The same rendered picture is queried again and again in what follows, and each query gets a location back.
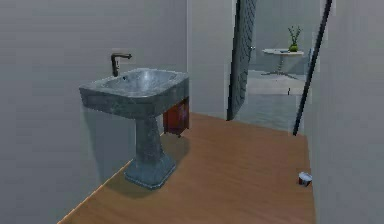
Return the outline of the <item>small white and red cup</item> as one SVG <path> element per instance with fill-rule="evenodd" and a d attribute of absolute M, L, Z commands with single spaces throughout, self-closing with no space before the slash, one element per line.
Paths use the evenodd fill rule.
<path fill-rule="evenodd" d="M 300 172 L 298 177 L 299 177 L 298 183 L 301 186 L 307 187 L 312 182 L 312 176 L 309 173 Z"/>

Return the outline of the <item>red-brown wooden cabinet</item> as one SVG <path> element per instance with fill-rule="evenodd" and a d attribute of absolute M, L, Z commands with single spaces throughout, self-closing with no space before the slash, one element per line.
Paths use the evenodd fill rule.
<path fill-rule="evenodd" d="M 163 128 L 165 133 L 178 137 L 189 128 L 189 98 L 183 99 L 163 114 Z"/>

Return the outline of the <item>dark grey room door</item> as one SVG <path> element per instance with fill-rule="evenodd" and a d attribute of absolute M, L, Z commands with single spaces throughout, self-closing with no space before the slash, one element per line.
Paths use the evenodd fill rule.
<path fill-rule="evenodd" d="M 245 101 L 247 75 L 252 53 L 257 0 L 237 0 L 227 120 L 233 120 Z"/>

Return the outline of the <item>green houseplant in green pot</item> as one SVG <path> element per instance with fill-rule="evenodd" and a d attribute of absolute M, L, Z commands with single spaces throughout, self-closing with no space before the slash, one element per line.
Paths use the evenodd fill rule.
<path fill-rule="evenodd" d="M 291 45 L 289 47 L 289 51 L 290 52 L 297 52 L 298 51 L 298 38 L 299 38 L 299 35 L 301 33 L 301 28 L 300 27 L 297 27 L 297 28 L 294 28 L 293 26 L 291 26 L 289 28 L 289 33 L 290 33 L 290 37 L 291 37 Z"/>

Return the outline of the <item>grey stone pedestal sink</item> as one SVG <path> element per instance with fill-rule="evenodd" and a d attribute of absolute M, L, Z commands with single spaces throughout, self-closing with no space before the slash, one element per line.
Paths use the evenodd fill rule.
<path fill-rule="evenodd" d="M 135 121 L 136 153 L 125 178 L 144 188 L 162 187 L 176 168 L 164 152 L 157 118 L 189 97 L 189 75 L 137 68 L 79 86 L 84 107 Z"/>

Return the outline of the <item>black sink faucet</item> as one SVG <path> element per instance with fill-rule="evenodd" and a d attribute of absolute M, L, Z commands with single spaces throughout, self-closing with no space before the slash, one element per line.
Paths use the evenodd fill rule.
<path fill-rule="evenodd" d="M 124 53 L 112 53 L 111 56 L 110 56 L 110 59 L 111 59 L 111 64 L 112 64 L 112 74 L 114 77 L 117 77 L 119 75 L 119 71 L 118 71 L 118 63 L 117 63 L 117 59 L 118 58 L 125 58 L 125 59 L 131 59 L 132 58 L 132 54 L 128 53 L 128 54 L 124 54 Z"/>

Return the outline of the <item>white round pedestal table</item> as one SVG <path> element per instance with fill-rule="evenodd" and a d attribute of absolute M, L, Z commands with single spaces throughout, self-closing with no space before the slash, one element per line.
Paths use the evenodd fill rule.
<path fill-rule="evenodd" d="M 303 51 L 297 51 L 297 52 L 289 52 L 289 53 L 281 53 L 280 50 L 283 49 L 263 49 L 262 52 L 265 54 L 271 54 L 271 55 L 278 55 L 279 56 L 279 63 L 277 66 L 277 69 L 272 72 L 266 72 L 264 73 L 264 76 L 266 75 L 280 75 L 280 76 L 286 76 L 288 78 L 294 79 L 294 76 L 289 75 L 287 72 L 284 72 L 282 70 L 283 64 L 284 64 L 284 57 L 285 56 L 303 56 Z"/>

